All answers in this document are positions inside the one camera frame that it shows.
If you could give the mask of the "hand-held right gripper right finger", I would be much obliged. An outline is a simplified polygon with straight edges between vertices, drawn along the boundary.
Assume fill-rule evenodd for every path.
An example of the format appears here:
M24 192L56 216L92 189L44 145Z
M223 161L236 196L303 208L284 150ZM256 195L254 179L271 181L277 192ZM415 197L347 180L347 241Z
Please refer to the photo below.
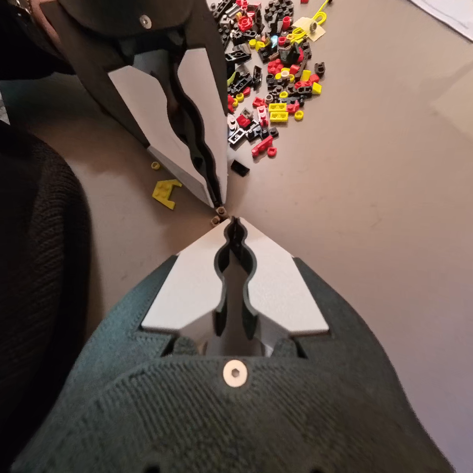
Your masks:
M329 333L329 326L295 258L243 218L236 220L236 258L247 278L243 285L245 335L264 356L280 340Z

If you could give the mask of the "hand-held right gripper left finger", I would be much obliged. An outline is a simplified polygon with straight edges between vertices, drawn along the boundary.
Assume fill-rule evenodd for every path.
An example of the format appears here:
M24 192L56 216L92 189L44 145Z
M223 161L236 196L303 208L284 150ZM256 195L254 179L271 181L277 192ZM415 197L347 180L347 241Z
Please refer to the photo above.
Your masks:
M228 283L234 218L182 250L158 290L141 328L191 339L200 354L221 337L228 317Z

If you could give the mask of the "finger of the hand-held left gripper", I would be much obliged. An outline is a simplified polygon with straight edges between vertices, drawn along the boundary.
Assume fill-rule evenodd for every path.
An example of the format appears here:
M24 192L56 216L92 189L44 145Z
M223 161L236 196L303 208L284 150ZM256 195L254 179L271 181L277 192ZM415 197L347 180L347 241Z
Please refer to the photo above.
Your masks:
M209 57L204 48L187 50L178 67L186 96L196 106L203 122L203 138L214 164L222 204L228 187L228 126Z
M194 167L191 152L172 130L167 98L158 79L132 66L109 73L149 142L148 151L192 194L212 208L222 206L216 184Z

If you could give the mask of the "pile of lego pieces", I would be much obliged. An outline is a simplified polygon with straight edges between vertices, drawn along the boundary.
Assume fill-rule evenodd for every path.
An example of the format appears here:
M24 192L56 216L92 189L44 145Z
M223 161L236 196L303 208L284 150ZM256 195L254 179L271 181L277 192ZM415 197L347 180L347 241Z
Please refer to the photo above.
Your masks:
M302 121L305 103L322 91L324 62L312 46L325 30L327 8L296 18L297 1L210 1L226 53L228 145L251 145L253 161L275 158L279 127Z

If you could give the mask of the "person's left forearm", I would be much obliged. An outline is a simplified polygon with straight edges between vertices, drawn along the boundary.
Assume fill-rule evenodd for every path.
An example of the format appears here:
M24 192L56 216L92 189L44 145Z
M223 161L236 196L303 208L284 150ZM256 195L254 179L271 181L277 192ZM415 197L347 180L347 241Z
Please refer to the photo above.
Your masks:
M53 73L75 75L66 59L59 35L32 0L32 16L19 15L5 0L0 2L0 79L36 80Z

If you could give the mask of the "yellow lego wedge plate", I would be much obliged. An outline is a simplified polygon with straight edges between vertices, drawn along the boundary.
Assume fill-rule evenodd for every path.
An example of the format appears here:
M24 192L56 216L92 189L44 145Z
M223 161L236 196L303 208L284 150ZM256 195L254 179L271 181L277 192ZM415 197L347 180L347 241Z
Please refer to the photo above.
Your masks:
M169 210L174 210L175 202L171 200L174 187L182 187L182 183L177 179L157 181L152 192L152 198L164 205Z

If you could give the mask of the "white instruction booklet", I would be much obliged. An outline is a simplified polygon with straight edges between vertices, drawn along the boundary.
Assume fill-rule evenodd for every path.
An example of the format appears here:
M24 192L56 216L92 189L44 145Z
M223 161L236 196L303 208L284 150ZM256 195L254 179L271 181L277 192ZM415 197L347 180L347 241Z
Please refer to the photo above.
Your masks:
M411 3L473 41L472 0L411 0Z

